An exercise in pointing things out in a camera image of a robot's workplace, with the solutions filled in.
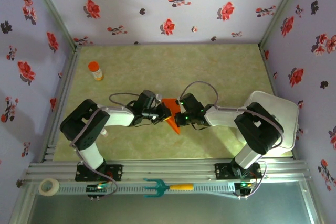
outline pill bottle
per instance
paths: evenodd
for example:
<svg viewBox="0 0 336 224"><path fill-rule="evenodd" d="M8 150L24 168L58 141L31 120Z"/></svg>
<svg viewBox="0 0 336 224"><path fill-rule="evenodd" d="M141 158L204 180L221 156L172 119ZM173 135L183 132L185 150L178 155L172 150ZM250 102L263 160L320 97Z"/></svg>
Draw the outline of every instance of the pill bottle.
<svg viewBox="0 0 336 224"><path fill-rule="evenodd" d="M104 78L103 72L101 71L96 61L92 61L89 63L89 69L92 72L93 77L96 81L101 81Z"/></svg>

